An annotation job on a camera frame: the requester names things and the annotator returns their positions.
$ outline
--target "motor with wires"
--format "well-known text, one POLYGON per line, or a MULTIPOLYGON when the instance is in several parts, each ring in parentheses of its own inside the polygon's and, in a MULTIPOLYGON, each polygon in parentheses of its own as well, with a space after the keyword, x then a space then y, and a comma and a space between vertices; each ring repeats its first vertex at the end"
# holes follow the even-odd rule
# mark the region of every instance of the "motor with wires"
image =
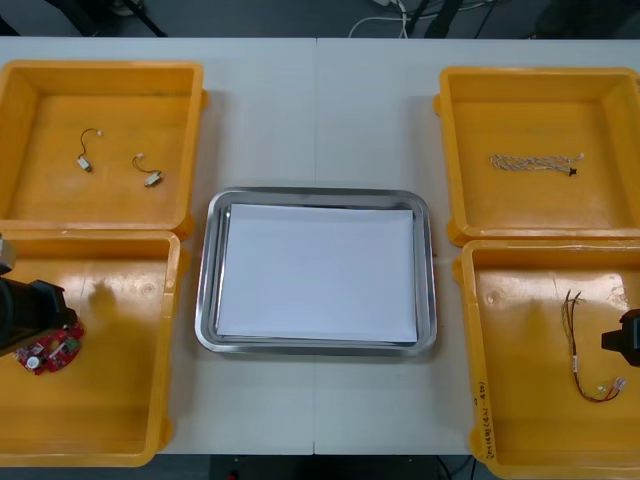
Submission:
POLYGON ((98 130, 97 128, 87 128, 84 132, 80 134, 80 144, 82 145, 82 153, 78 155, 78 165, 87 173, 93 172, 93 166, 87 160, 87 146, 85 145, 84 136, 89 132, 95 132, 99 137, 102 136, 102 130, 98 130))
POLYGON ((144 158, 144 153, 139 153, 131 160, 131 164, 134 166, 136 170, 143 173, 150 173, 151 175, 147 177, 144 182, 145 187, 154 187, 158 183, 162 181, 162 171, 161 170, 146 170, 138 165, 138 162, 144 158))
POLYGON ((580 376, 578 375, 578 349, 576 346, 574 322, 576 305, 578 304, 578 302, 583 301, 580 298, 580 293, 581 292, 578 292, 574 297, 571 297, 571 290, 569 290, 561 307, 562 325, 564 326, 564 332, 569 342, 569 351, 571 353, 573 365, 573 380, 576 384, 578 392, 580 392, 580 395, 585 400, 588 400, 592 403, 610 402, 618 395, 620 395, 623 388, 625 387, 627 382, 624 378, 616 377, 612 382, 604 383, 598 386, 597 392, 594 393, 586 392, 582 384, 580 383, 580 376))

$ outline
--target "red circuit board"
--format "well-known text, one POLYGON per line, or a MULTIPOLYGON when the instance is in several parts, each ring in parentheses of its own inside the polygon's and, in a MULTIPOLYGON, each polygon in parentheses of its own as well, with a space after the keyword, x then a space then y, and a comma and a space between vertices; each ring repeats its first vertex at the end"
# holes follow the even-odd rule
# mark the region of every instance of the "red circuit board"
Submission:
POLYGON ((28 347, 20 348, 14 354, 18 362, 28 371, 41 375, 44 372, 57 372, 69 365, 82 344, 84 327, 79 322, 42 337, 28 347))

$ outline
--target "metal tray rim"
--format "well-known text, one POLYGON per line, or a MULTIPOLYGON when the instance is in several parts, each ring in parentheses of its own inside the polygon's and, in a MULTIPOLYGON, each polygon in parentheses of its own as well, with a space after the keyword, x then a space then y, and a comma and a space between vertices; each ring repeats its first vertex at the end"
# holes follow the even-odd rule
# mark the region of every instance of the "metal tray rim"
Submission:
MULTIPOLYGON (((246 203, 260 204, 258 201, 247 201, 246 203)), ((280 205, 282 203, 264 204, 280 205)), ((374 208, 364 205, 363 208, 374 208)), ((205 229, 202 261, 200 266, 199 286, 196 305, 195 333, 199 342, 208 350, 221 353, 287 353, 287 354, 312 354, 312 355, 367 355, 367 356, 414 356, 429 349, 435 342, 437 336, 437 317, 435 308, 435 291, 433 277, 433 260, 431 252, 431 228, 429 209, 424 200, 418 195, 401 190, 373 190, 373 189, 336 189, 336 188, 289 188, 289 187, 236 187, 229 188, 216 194, 207 212, 207 225, 205 229), (207 332, 209 325, 214 321, 212 318, 215 292, 212 291, 214 279, 217 275, 216 260, 220 252, 220 238, 212 241, 213 236, 220 235, 220 222, 217 218, 220 213, 220 202, 225 197, 231 195, 257 196, 267 195, 320 195, 329 197, 387 197, 398 199, 407 204, 411 204, 416 219, 414 224, 420 225, 421 237, 424 240, 424 291, 418 289, 416 294, 424 295, 424 298, 417 298, 416 302, 422 301, 422 309, 426 318, 419 318, 417 324, 424 322, 423 329, 428 328, 428 335, 419 335, 416 343, 398 344, 391 342, 360 342, 346 340, 307 340, 289 338, 264 338, 264 337, 217 337, 213 332, 207 332)))

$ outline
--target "stainless steel tray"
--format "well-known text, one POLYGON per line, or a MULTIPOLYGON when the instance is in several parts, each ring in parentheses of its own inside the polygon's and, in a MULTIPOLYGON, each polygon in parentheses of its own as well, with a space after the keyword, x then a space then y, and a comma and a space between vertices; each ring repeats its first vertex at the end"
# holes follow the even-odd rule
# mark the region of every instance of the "stainless steel tray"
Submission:
POLYGON ((431 347, 436 338, 436 328, 429 211, 417 195, 394 190, 233 188, 219 193, 211 201, 195 319, 196 335, 207 349, 223 353, 398 357, 416 355, 431 347), (234 204, 413 211, 417 341, 393 343, 218 335, 218 314, 224 282, 231 206, 234 204))

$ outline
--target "white cable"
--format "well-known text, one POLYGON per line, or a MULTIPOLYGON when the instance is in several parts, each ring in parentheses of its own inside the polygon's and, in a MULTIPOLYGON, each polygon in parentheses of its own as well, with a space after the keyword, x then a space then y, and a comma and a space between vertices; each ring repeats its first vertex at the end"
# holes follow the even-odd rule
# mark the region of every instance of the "white cable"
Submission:
MULTIPOLYGON (((480 3, 474 3, 473 5, 469 5, 468 7, 462 7, 460 10, 458 10, 458 12, 466 12, 467 10, 473 10, 474 8, 478 8, 478 7, 482 7, 484 5, 496 2, 498 0, 486 0, 484 2, 480 2, 480 3)), ((418 18, 418 20, 429 20, 430 18, 436 18, 438 16, 437 13, 431 13, 429 15, 423 15, 420 18, 418 18)), ((406 24, 406 16, 405 19, 403 18, 396 18, 396 17, 366 17, 363 18, 362 20, 360 20, 359 22, 357 22, 353 27, 351 27, 351 31, 349 32, 349 37, 351 38, 353 36, 353 33, 358 29, 358 27, 360 25, 362 25, 365 22, 370 22, 373 20, 382 20, 382 21, 388 21, 388 22, 402 22, 404 21, 406 24)))
POLYGON ((402 31, 398 38, 409 38, 407 35, 407 9, 404 8, 404 3, 402 3, 402 0, 391 0, 391 3, 394 3, 400 9, 400 13, 402 14, 402 31))

